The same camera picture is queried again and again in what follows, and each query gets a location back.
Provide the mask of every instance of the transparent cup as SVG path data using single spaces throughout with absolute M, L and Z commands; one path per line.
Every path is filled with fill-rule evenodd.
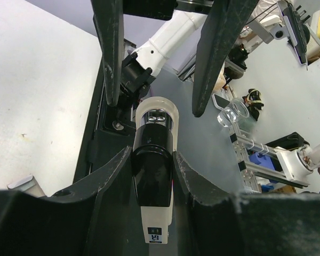
M 235 98 L 217 116 L 218 122 L 224 127 L 230 127 L 243 118 L 249 117 L 249 111 L 242 99 Z

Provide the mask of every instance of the clear plastic cup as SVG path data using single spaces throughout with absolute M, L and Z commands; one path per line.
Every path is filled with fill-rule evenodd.
M 249 111 L 242 99 L 232 99 L 217 116 L 218 122 L 224 127 L 230 127 L 233 123 L 237 123 L 242 118 L 248 118 Z

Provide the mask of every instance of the label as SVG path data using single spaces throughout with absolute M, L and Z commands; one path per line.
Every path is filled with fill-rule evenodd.
M 161 228 L 147 228 L 149 242 L 153 244 L 162 244 L 162 231 Z

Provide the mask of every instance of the handheld barcode scanner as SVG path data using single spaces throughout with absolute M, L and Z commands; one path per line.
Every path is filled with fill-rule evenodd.
M 137 108 L 132 170 L 146 243 L 167 244 L 172 222 L 172 153 L 177 150 L 179 112 L 168 99 L 151 97 Z

